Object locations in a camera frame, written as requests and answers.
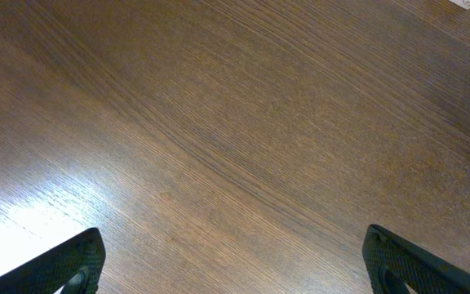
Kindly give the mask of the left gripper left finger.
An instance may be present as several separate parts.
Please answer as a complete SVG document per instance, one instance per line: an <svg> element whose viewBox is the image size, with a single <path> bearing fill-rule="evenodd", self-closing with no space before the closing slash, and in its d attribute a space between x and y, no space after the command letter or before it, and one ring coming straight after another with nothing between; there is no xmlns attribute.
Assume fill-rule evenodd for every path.
<svg viewBox="0 0 470 294"><path fill-rule="evenodd" d="M95 294L106 251L90 228L0 276L0 293Z"/></svg>

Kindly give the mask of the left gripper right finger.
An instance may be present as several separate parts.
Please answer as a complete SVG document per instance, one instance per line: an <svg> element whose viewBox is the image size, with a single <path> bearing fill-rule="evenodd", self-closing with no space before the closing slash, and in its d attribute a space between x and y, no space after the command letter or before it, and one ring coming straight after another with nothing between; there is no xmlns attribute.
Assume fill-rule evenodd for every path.
<svg viewBox="0 0 470 294"><path fill-rule="evenodd" d="M368 227L362 256L375 294L470 294L470 273L380 225Z"/></svg>

